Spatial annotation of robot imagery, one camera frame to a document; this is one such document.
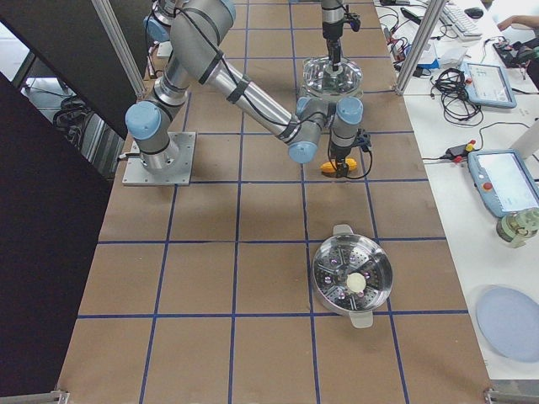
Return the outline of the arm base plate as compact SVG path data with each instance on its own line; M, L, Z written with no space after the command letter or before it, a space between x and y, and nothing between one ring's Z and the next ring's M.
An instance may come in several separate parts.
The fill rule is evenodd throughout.
M140 152L133 142L122 183L125 186L189 186L195 151L195 132L169 132L169 144L158 154Z

